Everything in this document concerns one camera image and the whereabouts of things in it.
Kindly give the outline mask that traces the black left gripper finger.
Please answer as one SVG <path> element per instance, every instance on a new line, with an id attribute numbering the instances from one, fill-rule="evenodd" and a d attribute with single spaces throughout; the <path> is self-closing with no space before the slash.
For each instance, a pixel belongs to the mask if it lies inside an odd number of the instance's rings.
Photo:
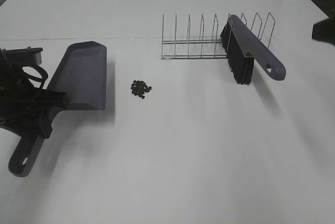
<path id="1" fill-rule="evenodd" d="M 47 107 L 35 108 L 31 114 L 31 124 L 44 139 L 50 138 L 52 129 L 52 109 Z"/>
<path id="2" fill-rule="evenodd" d="M 39 103 L 47 108 L 59 107 L 67 109 L 69 97 L 66 92 L 43 90 L 42 95 L 39 97 Z"/>

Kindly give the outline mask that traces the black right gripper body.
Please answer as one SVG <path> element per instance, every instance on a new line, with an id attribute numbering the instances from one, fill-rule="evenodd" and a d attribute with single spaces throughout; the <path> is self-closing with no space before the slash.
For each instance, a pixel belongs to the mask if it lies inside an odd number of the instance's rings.
<path id="1" fill-rule="evenodd" d="M 334 46 L 335 38 L 335 20 L 334 17 L 327 18 L 313 25 L 312 39 L 329 43 Z"/>

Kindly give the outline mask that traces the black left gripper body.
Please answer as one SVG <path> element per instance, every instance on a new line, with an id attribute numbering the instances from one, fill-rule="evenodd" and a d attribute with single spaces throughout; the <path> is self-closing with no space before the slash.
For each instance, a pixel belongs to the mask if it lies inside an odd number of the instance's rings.
<path id="1" fill-rule="evenodd" d="M 43 68 L 1 59 L 1 128 L 24 132 L 24 120 L 34 109 L 43 88 Z"/>

